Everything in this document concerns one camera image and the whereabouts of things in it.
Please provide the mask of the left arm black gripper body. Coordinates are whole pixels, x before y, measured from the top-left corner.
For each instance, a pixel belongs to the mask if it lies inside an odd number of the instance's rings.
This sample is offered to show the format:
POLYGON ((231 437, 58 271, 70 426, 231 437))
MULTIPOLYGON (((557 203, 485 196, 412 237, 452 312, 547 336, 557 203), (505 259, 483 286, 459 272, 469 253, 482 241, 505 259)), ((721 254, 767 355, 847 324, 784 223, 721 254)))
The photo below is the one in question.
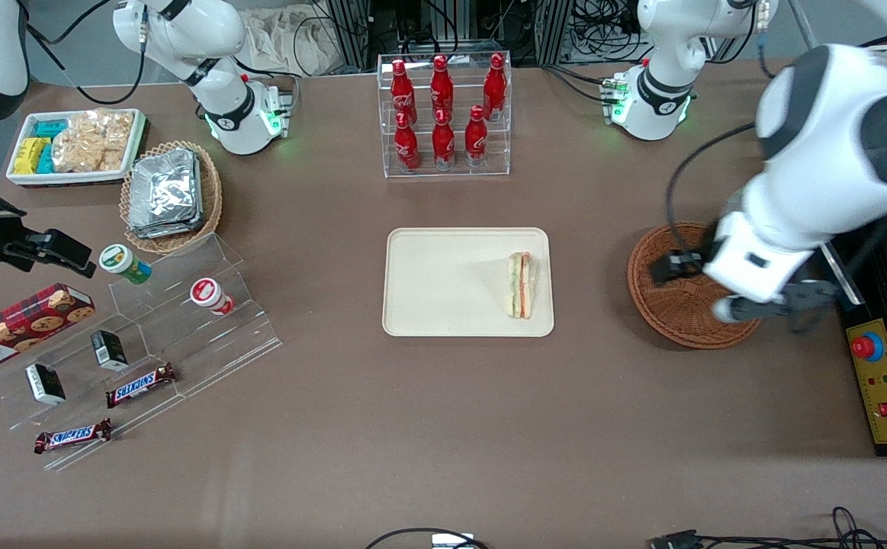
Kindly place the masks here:
POLYGON ((718 247, 716 228, 705 228, 698 245, 692 248, 692 264, 695 275, 702 274, 702 268, 714 259, 718 247))

